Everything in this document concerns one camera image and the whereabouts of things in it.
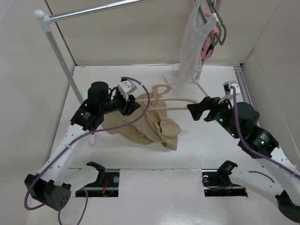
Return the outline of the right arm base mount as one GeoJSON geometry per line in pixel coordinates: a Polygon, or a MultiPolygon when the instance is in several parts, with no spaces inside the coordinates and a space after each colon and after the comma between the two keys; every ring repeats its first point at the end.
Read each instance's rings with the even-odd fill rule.
{"type": "Polygon", "coordinates": [[[202,170],[202,184],[205,197],[248,197],[247,190],[229,181],[222,181],[216,169],[202,170]]]}

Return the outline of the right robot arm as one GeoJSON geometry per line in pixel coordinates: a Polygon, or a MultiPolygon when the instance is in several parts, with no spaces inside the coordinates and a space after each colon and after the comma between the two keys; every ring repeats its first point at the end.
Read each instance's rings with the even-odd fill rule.
{"type": "Polygon", "coordinates": [[[233,185],[250,189],[272,202],[286,218],[299,223],[300,172],[273,135],[257,125],[259,113],[248,103],[232,105],[228,99],[221,101],[218,97],[205,97],[200,103],[188,104],[187,109],[195,121],[208,111],[204,121],[218,122],[231,137],[239,139],[238,146],[245,153],[276,179],[275,183],[264,180],[227,160],[212,176],[202,176],[203,185],[216,191],[233,185]]]}

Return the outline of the beige t shirt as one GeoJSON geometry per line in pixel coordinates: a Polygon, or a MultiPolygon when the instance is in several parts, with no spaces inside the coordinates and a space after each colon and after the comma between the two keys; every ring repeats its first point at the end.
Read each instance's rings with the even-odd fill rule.
{"type": "MultiPolygon", "coordinates": [[[[127,124],[135,120],[144,111],[147,101],[129,116],[123,116],[119,111],[111,112],[104,116],[103,128],[112,128],[127,124]]],[[[177,150],[180,126],[167,117],[166,110],[152,111],[152,103],[148,111],[137,122],[119,129],[109,130],[111,135],[120,134],[128,140],[142,145],[160,143],[171,150],[177,150]]]]}

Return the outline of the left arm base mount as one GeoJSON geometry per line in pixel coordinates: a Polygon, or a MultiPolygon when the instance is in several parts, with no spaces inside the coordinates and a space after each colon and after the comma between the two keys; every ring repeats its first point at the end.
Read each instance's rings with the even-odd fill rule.
{"type": "Polygon", "coordinates": [[[120,170],[106,169],[105,177],[84,187],[88,197],[109,198],[119,196],[120,170]]]}

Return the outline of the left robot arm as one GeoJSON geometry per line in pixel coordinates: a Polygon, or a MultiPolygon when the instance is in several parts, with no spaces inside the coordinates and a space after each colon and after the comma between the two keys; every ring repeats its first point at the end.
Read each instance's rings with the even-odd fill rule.
{"type": "Polygon", "coordinates": [[[141,82],[130,77],[122,77],[114,88],[109,88],[105,82],[91,84],[86,92],[87,98],[74,113],[54,153],[36,174],[28,174],[25,178],[27,192],[24,206],[27,210],[37,209],[28,205],[28,198],[31,197],[41,206],[61,211],[77,191],[83,191],[90,183],[99,186],[104,182],[105,168],[93,161],[72,174],[69,169],[89,137],[104,131],[99,126],[106,114],[119,112],[130,116],[140,108],[133,95],[138,85],[141,82]]]}

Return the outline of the wooden clothes hanger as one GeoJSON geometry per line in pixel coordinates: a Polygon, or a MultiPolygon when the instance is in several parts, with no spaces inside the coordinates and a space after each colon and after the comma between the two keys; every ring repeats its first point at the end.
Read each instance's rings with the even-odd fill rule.
{"type": "Polygon", "coordinates": [[[167,102],[185,102],[188,104],[197,104],[194,99],[184,97],[171,97],[165,98],[164,94],[169,93],[172,90],[171,85],[167,83],[158,83],[152,86],[152,97],[150,99],[150,107],[148,111],[175,111],[175,110],[187,110],[187,106],[167,106],[167,102]]]}

